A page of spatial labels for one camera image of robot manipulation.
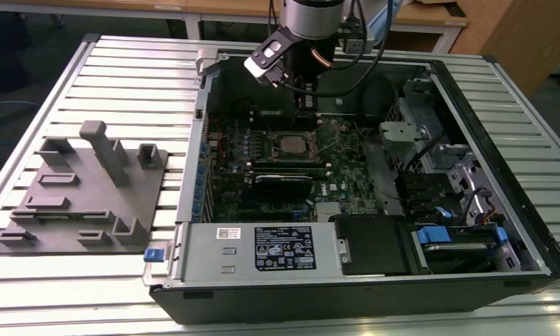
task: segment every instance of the aluminum extrusion table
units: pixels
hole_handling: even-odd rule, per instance
[[[101,36],[83,41],[0,173],[0,231],[42,159],[42,137],[73,137],[83,120],[109,124],[125,148],[149,140],[170,153],[151,241],[173,236],[197,83],[206,46],[249,43]],[[441,60],[560,243],[560,139],[496,63],[478,56],[386,52]],[[0,256],[0,335],[202,333],[216,335],[560,335],[560,288],[518,295],[470,313],[238,325],[176,325],[154,304],[141,255]],[[164,274],[157,264],[151,274]]]

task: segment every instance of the barcode sticker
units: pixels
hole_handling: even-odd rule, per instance
[[[181,8],[178,6],[158,6],[158,5],[156,5],[156,6],[153,6],[153,8],[166,9],[169,11],[180,11],[181,10]]]
[[[238,227],[218,227],[216,238],[217,239],[240,239],[241,229]]]

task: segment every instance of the connector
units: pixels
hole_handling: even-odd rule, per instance
[[[478,192],[480,197],[492,197],[492,191],[490,190],[482,190]]]
[[[270,70],[265,72],[264,76],[274,88],[282,86],[282,83],[288,78],[288,74],[284,72],[284,69],[280,66],[272,67]]]

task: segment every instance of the warning label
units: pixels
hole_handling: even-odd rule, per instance
[[[314,270],[310,226],[256,227],[254,267],[260,271]]]

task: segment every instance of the blue latch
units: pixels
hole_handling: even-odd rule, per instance
[[[508,235],[505,233],[504,227],[496,227],[496,236],[500,243],[508,240]]]
[[[162,263],[164,262],[164,249],[162,248],[146,248],[142,254],[142,261],[146,263]]]
[[[449,243],[448,230],[444,226],[425,226],[417,230],[417,238],[421,244]]]

